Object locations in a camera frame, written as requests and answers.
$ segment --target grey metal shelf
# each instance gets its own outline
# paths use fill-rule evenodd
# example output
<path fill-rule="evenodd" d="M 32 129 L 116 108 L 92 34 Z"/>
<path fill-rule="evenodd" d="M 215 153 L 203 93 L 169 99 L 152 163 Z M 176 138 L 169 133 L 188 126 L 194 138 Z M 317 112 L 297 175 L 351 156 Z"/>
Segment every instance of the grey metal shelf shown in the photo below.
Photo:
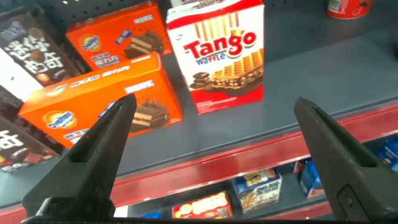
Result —
<path fill-rule="evenodd" d="M 336 218 L 333 214 L 329 214 L 329 215 L 323 215 L 321 217 L 318 218 L 313 218 L 312 220 L 321 220 L 321 221 L 335 221 Z"/>
<path fill-rule="evenodd" d="M 398 2 L 375 1 L 367 16 L 352 21 L 330 19 L 325 14 L 326 1 L 312 2 L 316 3 L 294 4 L 266 16 L 263 102 L 198 116 L 175 57 L 164 57 L 184 121 L 128 140 L 118 174 L 177 159 L 188 161 L 221 146 L 295 127 L 292 107 L 299 96 L 333 115 L 397 99 L 398 63 L 391 49 L 391 29 L 398 21 Z M 20 203 L 56 161 L 0 173 L 0 208 Z"/>

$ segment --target white box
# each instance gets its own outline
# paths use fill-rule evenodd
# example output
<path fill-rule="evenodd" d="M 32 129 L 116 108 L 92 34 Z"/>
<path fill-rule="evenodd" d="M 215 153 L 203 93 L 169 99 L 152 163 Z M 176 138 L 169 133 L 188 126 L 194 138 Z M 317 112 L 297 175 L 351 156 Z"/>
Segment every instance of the white box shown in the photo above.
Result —
<path fill-rule="evenodd" d="M 168 11 L 167 29 L 199 114 L 263 99 L 262 0 L 178 6 Z"/>
<path fill-rule="evenodd" d="M 15 63 L 2 49 L 0 49 L 0 61 L 2 62 L 3 70 L 3 73 L 0 75 L 0 85 L 18 99 L 26 102 L 29 99 L 30 93 L 43 88 L 32 75 Z"/>

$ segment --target wafer stick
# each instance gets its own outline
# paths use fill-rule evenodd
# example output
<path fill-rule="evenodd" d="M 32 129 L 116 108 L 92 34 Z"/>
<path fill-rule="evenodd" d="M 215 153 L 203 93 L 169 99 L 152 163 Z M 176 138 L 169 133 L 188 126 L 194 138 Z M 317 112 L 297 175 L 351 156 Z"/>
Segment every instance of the wafer stick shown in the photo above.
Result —
<path fill-rule="evenodd" d="M 219 22 L 219 17 L 215 18 L 216 21 L 216 31 L 217 31 L 217 37 L 221 37 L 221 32 L 220 32 L 220 22 Z"/>
<path fill-rule="evenodd" d="M 208 23 L 209 23 L 209 29 L 210 29 L 210 37 L 211 37 L 211 39 L 214 39 L 213 23 L 211 22 L 211 19 L 208 19 Z"/>
<path fill-rule="evenodd" d="M 239 27 L 239 15 L 238 15 L 238 12 L 235 12 L 235 25 L 236 25 L 236 27 Z"/>
<path fill-rule="evenodd" d="M 260 51 L 260 50 L 258 50 L 258 51 L 256 51 L 256 52 L 253 52 L 253 53 L 251 54 L 251 56 L 252 56 L 252 58 L 253 58 L 253 65 L 254 65 L 254 67 L 258 67 L 258 66 L 261 66 L 261 65 L 263 64 L 262 57 L 261 57 L 261 51 Z"/>
<path fill-rule="evenodd" d="M 261 58 L 262 58 L 262 60 L 264 61 L 264 57 L 265 57 L 265 55 L 264 55 L 264 48 L 261 48 L 261 49 L 260 49 L 260 52 L 261 52 Z"/>
<path fill-rule="evenodd" d="M 243 58 L 244 71 L 249 72 L 253 69 L 253 61 L 251 55 Z"/>
<path fill-rule="evenodd" d="M 223 16 L 222 20 L 223 20 L 222 26 L 223 26 L 223 30 L 224 30 L 224 35 L 227 35 L 227 33 L 226 33 L 226 22 L 225 22 L 226 16 Z"/>
<path fill-rule="evenodd" d="M 232 25 L 232 15 L 231 15 L 231 13 L 228 14 L 228 22 L 229 22 L 229 27 L 232 28 L 233 25 Z"/>
<path fill-rule="evenodd" d="M 207 38 L 207 32 L 206 32 L 205 21 L 202 21 L 202 22 L 201 22 L 201 28 L 202 28 L 202 31 L 203 31 L 203 36 L 204 36 L 204 38 L 205 38 L 205 41 L 207 41 L 208 38 Z"/>
<path fill-rule="evenodd" d="M 199 24 L 197 22 L 195 23 L 195 30 L 197 32 L 198 39 L 200 39 Z"/>

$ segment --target ovaltine logo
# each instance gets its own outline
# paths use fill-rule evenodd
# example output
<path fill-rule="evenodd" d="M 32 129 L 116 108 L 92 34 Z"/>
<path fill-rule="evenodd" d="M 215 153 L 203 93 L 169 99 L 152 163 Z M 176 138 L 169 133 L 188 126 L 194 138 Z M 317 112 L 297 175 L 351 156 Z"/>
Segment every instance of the ovaltine logo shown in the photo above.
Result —
<path fill-rule="evenodd" d="M 67 87 L 67 85 L 61 85 L 55 87 L 54 90 L 47 93 L 47 96 L 58 96 Z"/>
<path fill-rule="evenodd" d="M 43 116 L 47 127 L 52 129 L 63 128 L 69 129 L 76 126 L 76 119 L 70 111 L 51 111 Z"/>
<path fill-rule="evenodd" d="M 97 35 L 84 35 L 80 39 L 80 44 L 83 50 L 97 52 L 101 49 L 100 38 Z"/>

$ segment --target cardboard box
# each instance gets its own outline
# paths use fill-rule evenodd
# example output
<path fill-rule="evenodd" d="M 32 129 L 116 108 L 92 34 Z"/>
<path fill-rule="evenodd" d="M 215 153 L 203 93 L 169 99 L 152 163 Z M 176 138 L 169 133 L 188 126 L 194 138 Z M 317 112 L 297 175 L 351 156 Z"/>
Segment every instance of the cardboard box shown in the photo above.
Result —
<path fill-rule="evenodd" d="M 19 117 L 22 101 L 0 86 L 0 170 L 12 172 L 57 157 L 63 147 Z"/>
<path fill-rule="evenodd" d="M 23 102 L 29 99 L 30 93 L 42 89 L 43 86 L 27 71 L 14 62 L 7 53 L 0 49 L 0 61 L 3 72 L 0 75 L 1 85 Z"/>
<path fill-rule="evenodd" d="M 66 35 L 94 70 L 152 51 L 172 52 L 155 0 L 78 22 Z"/>
<path fill-rule="evenodd" d="M 172 7 L 182 6 L 182 5 L 186 5 L 186 4 L 197 2 L 197 1 L 203 1 L 203 0 L 170 0 L 170 2 L 172 3 Z"/>
<path fill-rule="evenodd" d="M 229 218 L 233 216 L 225 191 L 173 207 L 173 218 Z"/>
<path fill-rule="evenodd" d="M 129 137 L 182 120 L 157 52 L 33 92 L 19 114 L 70 149 L 115 101 L 130 93 L 138 107 Z"/>
<path fill-rule="evenodd" d="M 6 76 L 13 78 L 4 81 L 6 77 L 2 77 L 1 84 L 18 98 L 26 100 L 30 92 L 42 86 L 88 72 L 85 62 L 66 38 L 59 35 L 38 5 L 1 14 L 0 20 L 1 60 L 12 69 Z"/>
<path fill-rule="evenodd" d="M 325 194 L 319 179 L 317 168 L 312 160 L 308 160 L 301 174 L 300 186 L 307 198 Z"/>
<path fill-rule="evenodd" d="M 282 176 L 276 169 L 260 170 L 232 180 L 243 212 L 278 202 Z"/>
<path fill-rule="evenodd" d="M 199 114 L 261 101 L 261 0 L 200 1 L 169 9 L 175 56 Z"/>
<path fill-rule="evenodd" d="M 392 170 L 398 171 L 398 143 L 397 141 L 386 142 L 376 151 L 375 155 L 380 158 Z"/>
<path fill-rule="evenodd" d="M 140 218 L 162 218 L 163 214 L 159 211 L 152 212 L 146 215 L 141 216 Z"/>

